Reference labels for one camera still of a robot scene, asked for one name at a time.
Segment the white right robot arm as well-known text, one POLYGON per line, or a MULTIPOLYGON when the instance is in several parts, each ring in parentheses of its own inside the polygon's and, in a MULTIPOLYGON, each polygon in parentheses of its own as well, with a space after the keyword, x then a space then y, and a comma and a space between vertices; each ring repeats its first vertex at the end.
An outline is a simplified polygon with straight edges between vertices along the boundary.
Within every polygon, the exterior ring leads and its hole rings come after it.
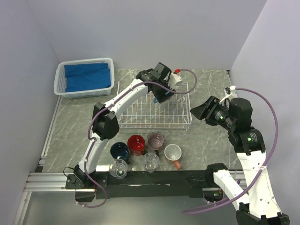
POLYGON ((222 163, 209 165, 205 181, 219 186, 236 209, 239 225, 288 225, 290 219, 278 206, 266 167, 266 147, 261 132, 252 123, 252 106, 244 98, 233 98, 229 106, 211 96, 191 114, 211 126, 219 125, 228 132, 228 139, 242 165, 247 188, 243 190, 222 163))

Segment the white wire dish rack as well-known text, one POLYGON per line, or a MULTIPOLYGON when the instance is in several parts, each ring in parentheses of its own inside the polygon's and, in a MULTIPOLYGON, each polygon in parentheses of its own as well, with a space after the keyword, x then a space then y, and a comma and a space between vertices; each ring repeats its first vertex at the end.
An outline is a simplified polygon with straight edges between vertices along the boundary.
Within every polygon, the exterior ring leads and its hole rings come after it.
POLYGON ((192 123, 189 94, 173 95, 163 103, 150 92, 136 100, 120 116, 121 129, 184 129, 192 123))

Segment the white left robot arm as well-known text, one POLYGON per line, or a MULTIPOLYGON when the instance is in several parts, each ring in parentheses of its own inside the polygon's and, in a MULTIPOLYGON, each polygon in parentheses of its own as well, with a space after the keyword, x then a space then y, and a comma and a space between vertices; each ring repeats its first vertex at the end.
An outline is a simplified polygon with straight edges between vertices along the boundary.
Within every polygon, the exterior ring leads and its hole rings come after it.
POLYGON ((74 168, 77 183, 89 188, 94 182, 93 174, 97 161, 108 143, 119 132, 118 119, 137 99, 151 92, 159 103, 165 102, 176 93, 174 87, 182 79, 170 68, 158 63, 154 69, 139 72, 135 79, 117 96, 102 104, 98 102, 93 109, 88 128, 90 141, 81 161, 74 168))

